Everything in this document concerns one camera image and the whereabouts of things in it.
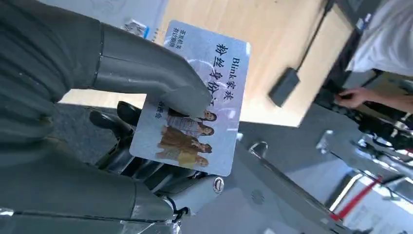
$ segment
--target robotic hand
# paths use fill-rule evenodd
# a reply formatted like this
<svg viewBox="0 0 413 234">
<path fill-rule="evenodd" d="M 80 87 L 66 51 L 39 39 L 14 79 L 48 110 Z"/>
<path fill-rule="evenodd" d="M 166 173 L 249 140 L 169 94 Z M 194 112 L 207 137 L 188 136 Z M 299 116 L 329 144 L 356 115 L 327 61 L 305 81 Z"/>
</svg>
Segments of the robotic hand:
<svg viewBox="0 0 413 234">
<path fill-rule="evenodd" d="M 0 0 L 0 47 L 0 233 L 169 230 L 173 200 L 77 161 L 48 135 L 54 104 L 72 88 L 147 93 L 201 113 L 211 97 L 191 66 L 159 45 L 35 0 Z"/>
</svg>

